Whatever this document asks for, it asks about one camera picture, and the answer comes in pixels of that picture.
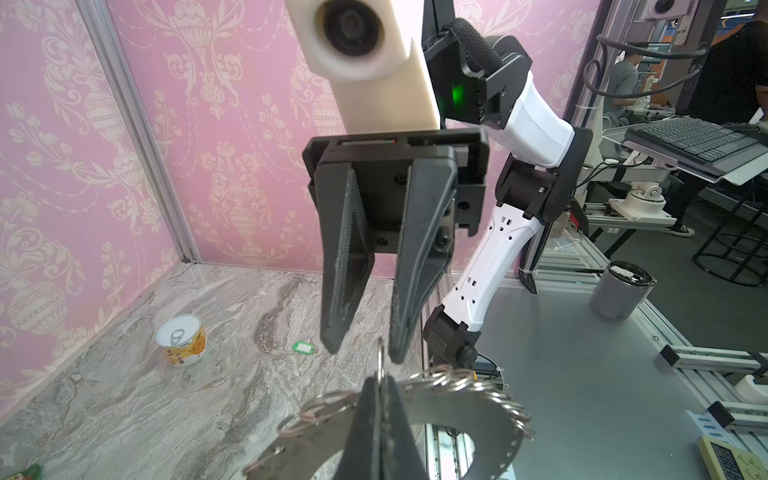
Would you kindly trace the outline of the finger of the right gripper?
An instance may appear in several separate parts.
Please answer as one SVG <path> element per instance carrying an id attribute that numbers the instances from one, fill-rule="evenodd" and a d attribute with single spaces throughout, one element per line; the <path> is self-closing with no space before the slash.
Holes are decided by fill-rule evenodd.
<path id="1" fill-rule="evenodd" d="M 375 248 L 353 166 L 321 165 L 314 184 L 323 248 L 320 338 L 336 354 L 362 300 Z"/>
<path id="2" fill-rule="evenodd" d="M 421 309 L 453 255 L 455 226 L 445 212 L 456 193 L 451 159 L 418 159 L 408 173 L 392 291 L 388 355 L 405 361 Z"/>

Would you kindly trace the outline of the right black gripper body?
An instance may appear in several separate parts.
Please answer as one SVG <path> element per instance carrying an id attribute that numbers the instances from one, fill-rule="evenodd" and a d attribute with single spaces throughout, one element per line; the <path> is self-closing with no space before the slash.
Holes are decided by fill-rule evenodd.
<path id="1" fill-rule="evenodd" d="M 377 252 L 394 252 L 399 243 L 408 168 L 413 161 L 445 157 L 457 165 L 454 222 L 474 236 L 482 217 L 490 147 L 475 127 L 453 130 L 389 132 L 314 137 L 302 157 L 316 195 L 316 171 L 328 163 L 354 167 L 368 225 Z"/>

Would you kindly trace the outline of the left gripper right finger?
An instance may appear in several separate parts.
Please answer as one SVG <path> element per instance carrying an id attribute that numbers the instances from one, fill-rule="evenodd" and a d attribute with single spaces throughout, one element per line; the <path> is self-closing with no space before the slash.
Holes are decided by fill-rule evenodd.
<path id="1" fill-rule="evenodd" d="M 404 403 L 392 376 L 383 378 L 379 387 L 379 400 L 380 478 L 428 479 L 424 462 L 416 448 Z"/>

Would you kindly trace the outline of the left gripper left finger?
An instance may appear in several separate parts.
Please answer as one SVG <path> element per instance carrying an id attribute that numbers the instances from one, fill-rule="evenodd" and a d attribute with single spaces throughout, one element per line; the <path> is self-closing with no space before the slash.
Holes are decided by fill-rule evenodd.
<path id="1" fill-rule="evenodd" d="M 375 377 L 369 377 L 364 382 L 334 478 L 381 478 L 380 383 Z"/>

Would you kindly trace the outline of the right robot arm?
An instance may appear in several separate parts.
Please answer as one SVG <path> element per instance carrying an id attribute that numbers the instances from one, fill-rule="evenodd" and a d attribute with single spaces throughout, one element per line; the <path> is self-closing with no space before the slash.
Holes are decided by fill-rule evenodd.
<path id="1" fill-rule="evenodd" d="M 467 368 L 512 263 L 570 202 L 592 134 L 538 93 L 513 36 L 450 1 L 290 1 L 345 129 L 302 154 L 323 249 L 320 338 L 340 349 L 380 254 L 396 267 L 389 356 L 420 332 Z"/>

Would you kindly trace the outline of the yellow can white lid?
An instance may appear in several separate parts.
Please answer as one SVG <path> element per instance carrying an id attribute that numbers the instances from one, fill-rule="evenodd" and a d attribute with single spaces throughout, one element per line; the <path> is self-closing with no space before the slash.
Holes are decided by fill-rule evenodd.
<path id="1" fill-rule="evenodd" d="M 172 367 L 193 365 L 208 346 L 201 319 L 193 314 L 177 316 L 164 323 L 155 335 L 156 343 Z"/>

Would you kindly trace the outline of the grey cylindrical cup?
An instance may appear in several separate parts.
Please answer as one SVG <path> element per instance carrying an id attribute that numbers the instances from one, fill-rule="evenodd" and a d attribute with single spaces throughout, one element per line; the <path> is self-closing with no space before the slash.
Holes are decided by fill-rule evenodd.
<path id="1" fill-rule="evenodd" d="M 611 261 L 602 272 L 589 306 L 605 319 L 624 321 L 656 284 L 657 280 L 645 269 L 627 261 Z"/>

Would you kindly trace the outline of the black keyboard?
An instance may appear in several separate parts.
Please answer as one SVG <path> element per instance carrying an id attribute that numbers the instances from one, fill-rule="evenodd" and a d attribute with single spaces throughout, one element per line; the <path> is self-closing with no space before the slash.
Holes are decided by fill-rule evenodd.
<path id="1" fill-rule="evenodd" d="M 767 146 L 733 128 L 675 117 L 627 128 L 625 145 L 709 183 L 740 186 L 767 170 Z"/>

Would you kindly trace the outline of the green orange food packet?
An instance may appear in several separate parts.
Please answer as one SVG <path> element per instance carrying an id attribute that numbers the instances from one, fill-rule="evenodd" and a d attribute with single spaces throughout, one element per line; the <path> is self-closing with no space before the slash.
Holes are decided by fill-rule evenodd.
<path id="1" fill-rule="evenodd" d="M 23 470 L 14 472 L 3 477 L 3 480 L 41 480 L 43 477 L 43 467 L 34 463 Z"/>

